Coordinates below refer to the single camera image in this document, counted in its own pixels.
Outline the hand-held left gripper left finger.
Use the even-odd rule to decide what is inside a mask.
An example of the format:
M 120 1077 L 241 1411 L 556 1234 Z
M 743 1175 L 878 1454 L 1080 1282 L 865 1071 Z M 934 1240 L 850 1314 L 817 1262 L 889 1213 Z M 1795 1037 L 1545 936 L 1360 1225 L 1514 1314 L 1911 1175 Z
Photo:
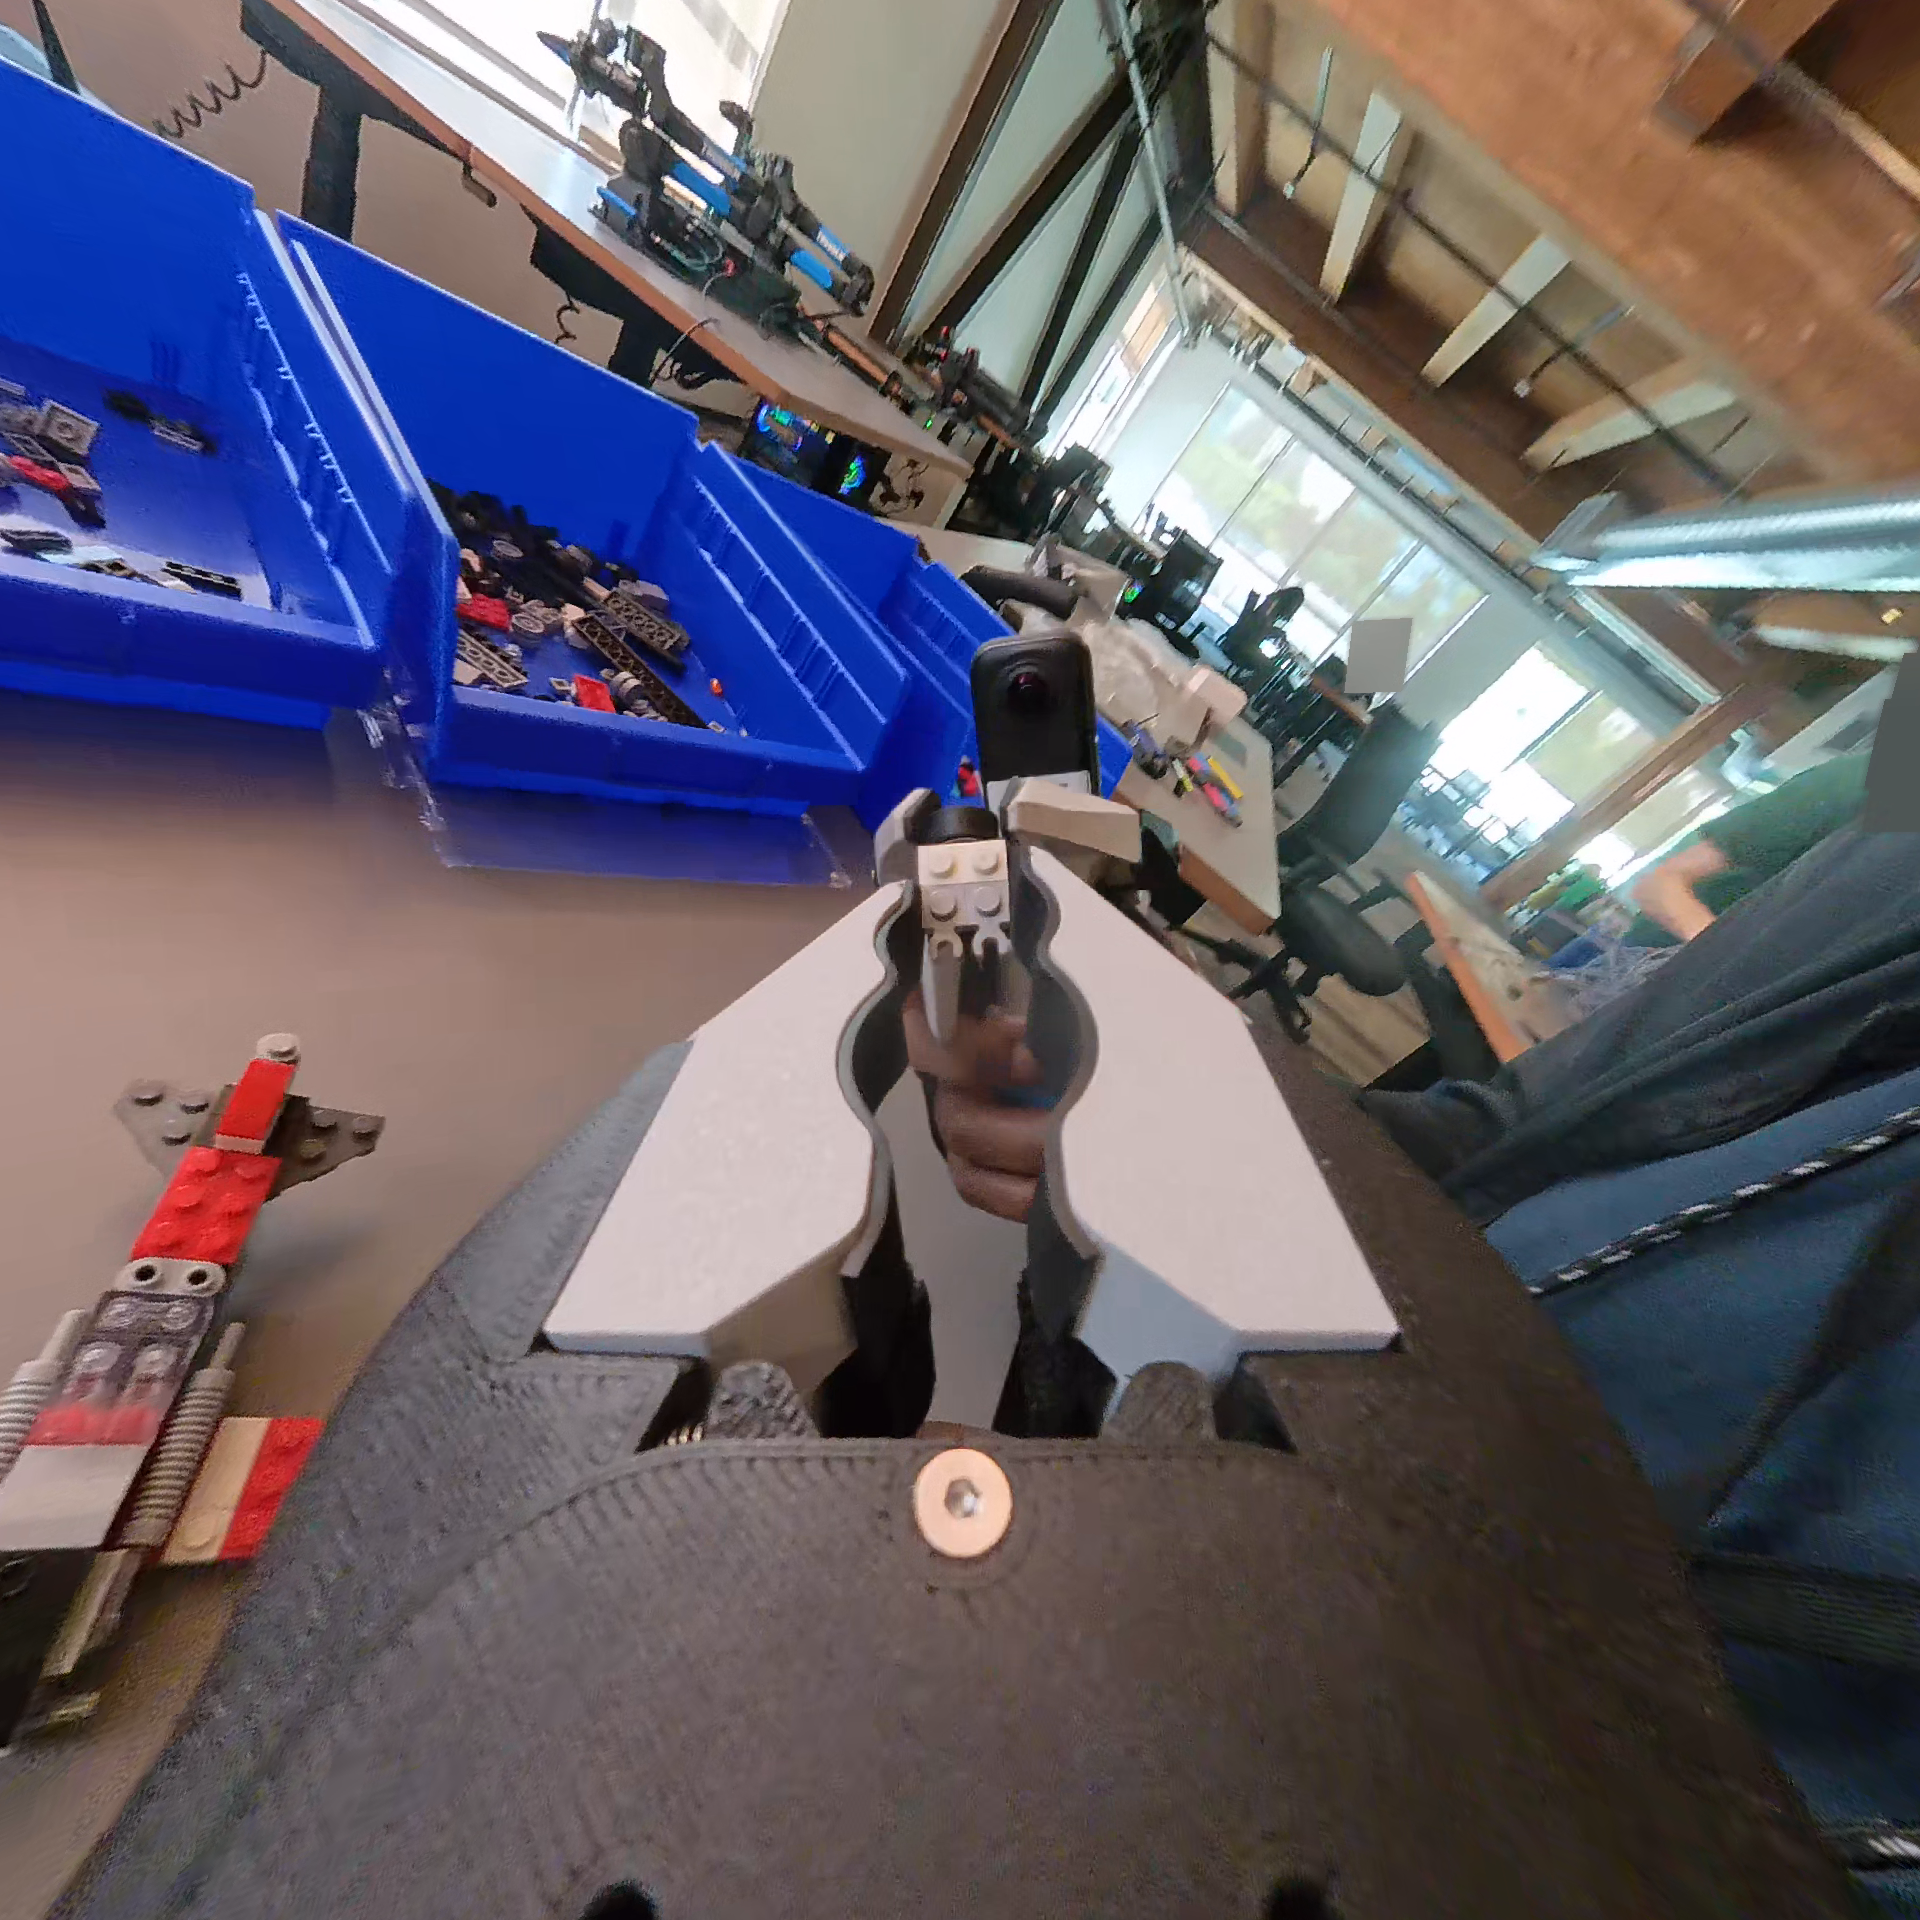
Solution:
M 831 1432 L 921 1427 L 921 1282 L 883 1101 L 907 1071 L 920 912 L 884 882 L 695 1031 L 544 1338 L 771 1362 Z

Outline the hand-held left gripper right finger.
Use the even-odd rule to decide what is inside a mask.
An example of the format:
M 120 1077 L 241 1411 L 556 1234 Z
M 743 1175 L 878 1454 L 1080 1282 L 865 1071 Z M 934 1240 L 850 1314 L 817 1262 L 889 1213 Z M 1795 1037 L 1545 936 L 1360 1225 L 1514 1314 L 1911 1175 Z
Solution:
M 1019 861 L 1043 1070 L 1009 1411 L 1095 1435 L 1183 1365 L 1214 1400 L 1270 1353 L 1387 1353 L 1401 1322 L 1244 1011 L 1068 871 Z

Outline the white table with pens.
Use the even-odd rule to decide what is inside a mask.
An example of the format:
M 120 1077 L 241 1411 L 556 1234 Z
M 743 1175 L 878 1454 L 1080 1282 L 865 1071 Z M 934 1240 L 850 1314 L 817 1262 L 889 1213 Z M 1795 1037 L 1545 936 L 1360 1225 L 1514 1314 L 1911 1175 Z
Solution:
M 1247 690 L 1134 619 L 1087 625 L 1099 717 L 1127 747 L 1114 795 L 1166 825 L 1180 877 L 1238 928 L 1280 917 L 1275 763 Z

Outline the black office chair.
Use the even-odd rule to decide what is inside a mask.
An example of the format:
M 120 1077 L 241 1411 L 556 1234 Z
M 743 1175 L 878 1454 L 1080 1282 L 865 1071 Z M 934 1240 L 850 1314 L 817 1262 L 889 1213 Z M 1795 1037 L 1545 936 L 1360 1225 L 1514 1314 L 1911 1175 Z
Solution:
M 1395 701 L 1375 711 L 1322 797 L 1280 834 L 1280 945 L 1256 961 L 1241 960 L 1244 978 L 1231 984 L 1231 997 L 1264 997 L 1296 1041 L 1308 1039 L 1308 999 L 1326 978 L 1372 999 L 1408 984 L 1399 951 L 1364 919 L 1368 907 L 1396 895 L 1399 883 L 1386 879 L 1344 898 L 1335 882 L 1351 879 L 1355 861 L 1395 823 L 1435 739 L 1434 726 L 1417 725 Z

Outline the person's clothed body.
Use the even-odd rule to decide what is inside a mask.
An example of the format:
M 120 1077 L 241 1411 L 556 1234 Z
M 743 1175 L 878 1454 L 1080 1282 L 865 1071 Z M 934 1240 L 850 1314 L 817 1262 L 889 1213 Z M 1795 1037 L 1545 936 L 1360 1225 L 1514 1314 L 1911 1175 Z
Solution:
M 1639 1461 L 1865 1914 L 1916 1914 L 1918 846 L 1843 827 L 1483 1083 L 1355 1095 Z

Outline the light grey toy brick plate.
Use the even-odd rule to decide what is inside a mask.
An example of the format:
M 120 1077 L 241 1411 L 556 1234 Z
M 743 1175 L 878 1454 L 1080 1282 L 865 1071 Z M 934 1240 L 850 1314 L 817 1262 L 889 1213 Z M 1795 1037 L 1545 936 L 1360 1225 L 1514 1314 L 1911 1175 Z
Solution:
M 918 848 L 926 952 L 960 965 L 1016 949 L 1011 846 L 1000 835 Z

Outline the metal air duct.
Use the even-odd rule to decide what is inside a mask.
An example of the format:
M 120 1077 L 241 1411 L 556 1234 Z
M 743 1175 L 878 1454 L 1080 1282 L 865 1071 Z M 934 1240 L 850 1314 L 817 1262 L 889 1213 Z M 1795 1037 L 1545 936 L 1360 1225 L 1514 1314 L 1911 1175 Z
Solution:
M 1630 513 L 1620 494 L 1593 495 L 1534 559 L 1591 591 L 1916 591 L 1918 482 L 1654 513 Z

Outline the cluttered wood edged table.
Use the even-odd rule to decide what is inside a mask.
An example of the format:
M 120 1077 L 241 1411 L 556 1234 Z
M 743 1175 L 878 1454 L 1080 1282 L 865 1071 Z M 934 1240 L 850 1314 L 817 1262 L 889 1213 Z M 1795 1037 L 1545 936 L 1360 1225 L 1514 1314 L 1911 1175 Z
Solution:
M 1432 931 L 1432 949 L 1502 1064 L 1570 1026 L 1564 978 L 1483 926 L 1448 886 L 1434 888 L 1412 871 L 1399 888 Z

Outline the grey desk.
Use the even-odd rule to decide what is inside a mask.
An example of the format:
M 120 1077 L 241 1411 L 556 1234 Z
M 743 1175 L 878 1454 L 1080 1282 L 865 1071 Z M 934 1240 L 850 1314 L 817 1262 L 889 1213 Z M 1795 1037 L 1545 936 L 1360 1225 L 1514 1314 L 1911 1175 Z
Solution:
M 324 1415 L 398 1306 L 660 1043 L 848 883 L 451 867 L 363 725 L 324 733 L 6 695 L 10 1375 L 128 1255 L 160 1175 L 112 1104 L 217 1087 L 254 1039 L 386 1131 L 264 1216 L 234 1408 Z

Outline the person's right hand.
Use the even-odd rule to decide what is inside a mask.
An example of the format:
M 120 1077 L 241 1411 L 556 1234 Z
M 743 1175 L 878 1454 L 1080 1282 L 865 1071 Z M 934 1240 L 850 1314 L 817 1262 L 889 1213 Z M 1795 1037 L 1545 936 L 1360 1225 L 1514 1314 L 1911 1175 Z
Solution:
M 1043 1066 L 1025 1021 L 1006 1011 L 960 1014 L 943 1041 L 921 990 L 913 990 L 903 1000 L 903 1039 L 958 1195 L 982 1213 L 1025 1223 L 1049 1136 L 1049 1107 L 1033 1098 L 1043 1093 Z

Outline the red white toy brick plane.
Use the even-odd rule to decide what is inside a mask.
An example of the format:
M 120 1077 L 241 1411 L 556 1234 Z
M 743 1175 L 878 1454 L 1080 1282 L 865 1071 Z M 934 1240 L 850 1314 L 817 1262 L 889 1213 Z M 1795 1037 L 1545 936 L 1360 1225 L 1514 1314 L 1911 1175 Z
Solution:
M 82 1686 L 154 1565 L 248 1555 L 248 1483 L 291 1483 L 319 1423 L 270 1443 L 226 1416 L 248 1326 L 230 1293 L 265 1206 L 378 1151 L 380 1113 L 298 1089 L 302 1047 L 265 1035 L 215 1089 L 135 1081 L 115 1104 L 166 1176 L 95 1305 L 74 1309 L 6 1387 L 6 1749 L 89 1715 Z

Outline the dense toy brick pile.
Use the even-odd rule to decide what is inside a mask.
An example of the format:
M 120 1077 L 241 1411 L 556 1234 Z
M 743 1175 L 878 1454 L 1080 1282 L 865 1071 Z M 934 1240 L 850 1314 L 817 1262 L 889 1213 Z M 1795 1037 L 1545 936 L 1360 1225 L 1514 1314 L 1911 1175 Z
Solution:
M 752 738 L 665 586 L 612 549 L 483 488 L 425 485 L 454 539 L 451 624 L 430 686 Z

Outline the sparse toy brick group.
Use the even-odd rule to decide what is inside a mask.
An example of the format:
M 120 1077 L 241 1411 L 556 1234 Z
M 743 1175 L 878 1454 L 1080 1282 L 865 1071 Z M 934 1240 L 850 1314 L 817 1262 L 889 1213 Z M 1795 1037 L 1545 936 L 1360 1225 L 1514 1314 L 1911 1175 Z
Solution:
M 225 434 L 142 390 L 6 378 L 6 557 L 193 591 L 268 598 L 225 465 Z

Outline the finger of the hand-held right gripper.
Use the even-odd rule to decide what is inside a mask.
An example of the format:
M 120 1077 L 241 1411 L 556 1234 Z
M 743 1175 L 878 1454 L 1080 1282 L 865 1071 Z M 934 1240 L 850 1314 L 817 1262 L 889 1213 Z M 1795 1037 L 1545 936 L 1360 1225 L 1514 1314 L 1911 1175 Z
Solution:
M 976 839 L 976 809 L 950 807 L 934 791 L 911 791 L 880 823 L 873 840 L 878 879 L 907 888 L 955 883 L 970 875 L 964 849 Z
M 1004 831 L 1051 851 L 1075 877 L 1134 877 L 1143 851 L 1142 813 L 1076 787 L 1011 787 Z

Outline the blue plastic storage bin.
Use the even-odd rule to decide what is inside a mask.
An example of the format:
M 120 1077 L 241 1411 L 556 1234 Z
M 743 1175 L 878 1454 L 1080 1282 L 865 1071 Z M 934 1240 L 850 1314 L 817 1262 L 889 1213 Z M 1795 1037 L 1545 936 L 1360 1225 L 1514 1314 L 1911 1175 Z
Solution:
M 6 688 L 319 730 L 382 695 L 410 486 L 252 187 L 14 63 L 3 373 L 225 434 L 268 591 L 235 606 L 3 557 Z
M 695 414 L 423 278 L 280 218 L 304 288 L 410 488 L 391 686 L 436 783 L 795 817 L 858 815 L 906 672 L 825 502 L 702 438 Z M 454 539 L 425 485 L 519 502 L 665 586 L 752 738 L 439 695 Z
M 855 810 L 868 827 L 914 787 L 955 797 L 960 758 L 978 766 L 972 662 L 1016 632 L 946 567 L 921 559 L 883 597 L 878 630 L 903 665 L 903 701 L 862 777 Z

